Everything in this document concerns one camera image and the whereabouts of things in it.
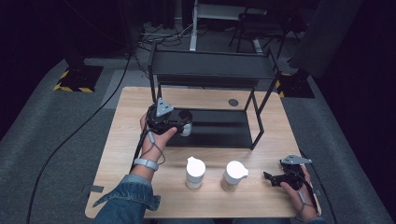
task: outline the person's left hand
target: person's left hand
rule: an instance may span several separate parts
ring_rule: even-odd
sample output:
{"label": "person's left hand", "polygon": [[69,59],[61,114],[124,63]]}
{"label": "person's left hand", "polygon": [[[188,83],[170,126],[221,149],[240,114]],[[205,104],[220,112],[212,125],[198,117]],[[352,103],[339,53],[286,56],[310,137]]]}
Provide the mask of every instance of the person's left hand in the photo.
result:
{"label": "person's left hand", "polygon": [[[140,119],[140,128],[142,130],[147,129],[148,127],[144,127],[146,123],[146,114]],[[142,154],[141,158],[158,162],[163,151],[165,150],[166,143],[171,139],[173,135],[177,132],[177,128],[173,127],[169,129],[166,133],[161,135],[152,133],[152,136],[155,139],[155,145],[153,145],[149,140],[149,135],[146,136],[143,146],[142,146]]]}

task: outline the denim jacket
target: denim jacket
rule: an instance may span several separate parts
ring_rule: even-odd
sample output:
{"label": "denim jacket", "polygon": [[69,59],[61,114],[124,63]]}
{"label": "denim jacket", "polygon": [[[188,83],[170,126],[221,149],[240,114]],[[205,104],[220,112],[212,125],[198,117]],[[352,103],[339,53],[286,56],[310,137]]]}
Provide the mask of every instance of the denim jacket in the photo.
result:
{"label": "denim jacket", "polygon": [[[140,175],[126,175],[108,194],[93,206],[107,201],[93,223],[143,223],[146,209],[156,211],[161,196],[154,196],[151,183]],[[307,224],[325,224],[322,217],[311,219]]]}

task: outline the chair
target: chair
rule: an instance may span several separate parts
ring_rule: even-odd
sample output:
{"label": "chair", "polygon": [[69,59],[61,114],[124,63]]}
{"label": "chair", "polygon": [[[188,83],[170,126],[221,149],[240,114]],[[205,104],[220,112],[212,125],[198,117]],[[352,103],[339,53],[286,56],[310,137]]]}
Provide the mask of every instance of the chair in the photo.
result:
{"label": "chair", "polygon": [[239,14],[239,21],[229,46],[237,36],[236,52],[239,52],[242,38],[268,39],[263,49],[273,39],[278,39],[280,46],[276,57],[279,58],[286,35],[291,31],[292,18],[299,5],[300,0],[247,0],[245,11]]}

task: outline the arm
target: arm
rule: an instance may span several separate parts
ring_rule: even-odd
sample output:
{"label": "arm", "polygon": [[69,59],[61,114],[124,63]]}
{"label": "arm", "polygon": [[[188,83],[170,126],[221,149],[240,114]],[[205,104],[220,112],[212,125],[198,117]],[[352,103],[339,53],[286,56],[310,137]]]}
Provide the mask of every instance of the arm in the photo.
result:
{"label": "arm", "polygon": [[[146,116],[140,120],[143,130]],[[167,141],[177,132],[176,128],[162,135],[153,134],[153,146],[146,136],[141,150],[141,158],[158,162],[163,154]],[[142,223],[146,209],[155,211],[160,204],[160,196],[154,196],[151,180],[154,170],[137,164],[121,182],[108,194],[99,199],[93,206],[106,202],[93,223]]]}
{"label": "arm", "polygon": [[[306,182],[311,183],[310,174],[306,171],[304,167],[302,168]],[[294,208],[298,211],[298,215],[301,216],[304,223],[326,223],[324,219],[319,218],[317,210],[314,208],[311,197],[309,196],[306,185],[303,185],[300,189],[300,192],[303,195],[302,197],[305,200],[304,203],[299,195],[299,192],[297,190],[294,190],[288,183],[282,182],[280,183],[280,186],[289,194]]]}

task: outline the person's right hand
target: person's right hand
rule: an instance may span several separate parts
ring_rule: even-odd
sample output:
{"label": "person's right hand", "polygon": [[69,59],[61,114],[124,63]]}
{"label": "person's right hand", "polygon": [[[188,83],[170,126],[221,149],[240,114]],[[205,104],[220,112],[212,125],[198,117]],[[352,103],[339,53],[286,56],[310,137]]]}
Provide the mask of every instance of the person's right hand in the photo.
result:
{"label": "person's right hand", "polygon": [[[306,169],[303,166],[302,169],[305,175],[306,182],[311,183],[310,174],[306,171]],[[313,203],[311,201],[311,197],[309,196],[306,185],[303,185],[300,188],[301,193],[304,195],[306,205],[303,205],[303,202],[300,198],[298,191],[293,189],[288,183],[282,182],[280,183],[280,186],[289,194],[291,202],[294,205],[294,208],[297,210],[297,212],[300,212],[301,218],[303,219],[304,223],[318,216],[316,209],[313,207]]]}

